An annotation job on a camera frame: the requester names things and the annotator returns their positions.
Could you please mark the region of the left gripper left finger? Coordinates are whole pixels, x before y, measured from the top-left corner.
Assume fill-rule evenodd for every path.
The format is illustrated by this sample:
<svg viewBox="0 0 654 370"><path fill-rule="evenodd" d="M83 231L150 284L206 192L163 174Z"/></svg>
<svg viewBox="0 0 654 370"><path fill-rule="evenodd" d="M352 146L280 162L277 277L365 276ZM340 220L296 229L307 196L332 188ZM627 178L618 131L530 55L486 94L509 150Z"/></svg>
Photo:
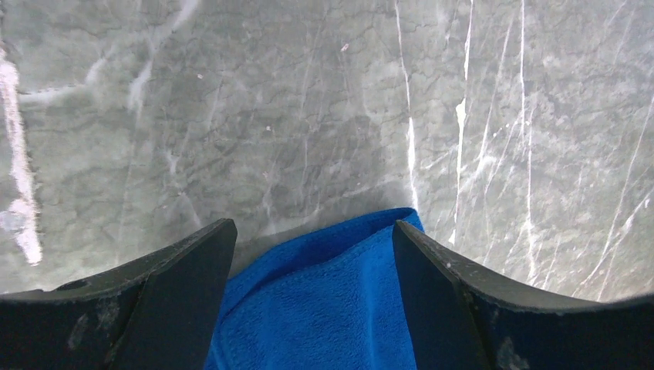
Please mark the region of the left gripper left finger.
<svg viewBox="0 0 654 370"><path fill-rule="evenodd" d="M237 229L189 237L52 291L1 297L3 369L201 369Z"/></svg>

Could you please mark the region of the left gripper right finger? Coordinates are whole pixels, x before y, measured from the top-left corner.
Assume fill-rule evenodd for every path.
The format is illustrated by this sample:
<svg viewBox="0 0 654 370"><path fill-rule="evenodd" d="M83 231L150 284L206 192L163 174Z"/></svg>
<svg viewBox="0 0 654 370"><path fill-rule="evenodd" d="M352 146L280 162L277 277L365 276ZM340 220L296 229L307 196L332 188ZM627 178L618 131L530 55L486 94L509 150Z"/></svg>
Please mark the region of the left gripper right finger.
<svg viewBox="0 0 654 370"><path fill-rule="evenodd" d="M598 303L534 288L393 228L420 369L651 369L653 297Z"/></svg>

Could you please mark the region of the blue towel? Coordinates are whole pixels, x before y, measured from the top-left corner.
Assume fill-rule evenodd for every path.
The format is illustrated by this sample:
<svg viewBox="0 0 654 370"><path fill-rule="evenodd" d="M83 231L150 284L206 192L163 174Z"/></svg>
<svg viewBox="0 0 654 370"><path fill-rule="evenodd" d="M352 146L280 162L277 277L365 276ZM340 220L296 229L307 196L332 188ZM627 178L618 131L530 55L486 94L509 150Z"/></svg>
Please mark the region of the blue towel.
<svg viewBox="0 0 654 370"><path fill-rule="evenodd" d="M393 253L414 209L347 220L273 247L225 288L208 369L413 369Z"/></svg>

